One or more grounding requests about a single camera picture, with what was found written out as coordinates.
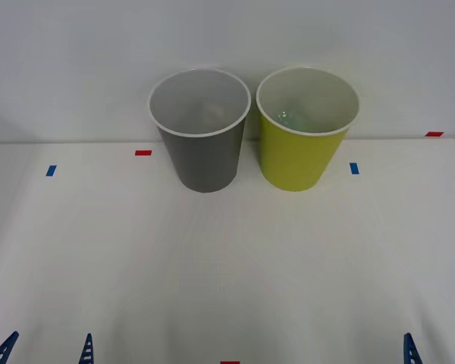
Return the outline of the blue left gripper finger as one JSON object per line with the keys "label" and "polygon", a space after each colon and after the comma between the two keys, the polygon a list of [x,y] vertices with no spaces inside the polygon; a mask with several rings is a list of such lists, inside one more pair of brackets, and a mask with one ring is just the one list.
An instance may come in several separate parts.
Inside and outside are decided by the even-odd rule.
{"label": "blue left gripper finger", "polygon": [[94,364],[93,337],[91,333],[86,336],[82,352],[80,354],[79,364]]}
{"label": "blue left gripper finger", "polygon": [[0,364],[6,364],[8,361],[8,357],[11,354],[11,351],[14,345],[19,338],[19,333],[14,331],[0,346]]}

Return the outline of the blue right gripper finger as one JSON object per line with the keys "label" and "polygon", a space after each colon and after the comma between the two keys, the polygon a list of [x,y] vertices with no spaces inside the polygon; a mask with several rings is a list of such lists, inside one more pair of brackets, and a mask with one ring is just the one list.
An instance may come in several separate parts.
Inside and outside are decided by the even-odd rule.
{"label": "blue right gripper finger", "polygon": [[411,333],[406,333],[403,338],[403,363],[422,364],[422,359],[413,341]]}

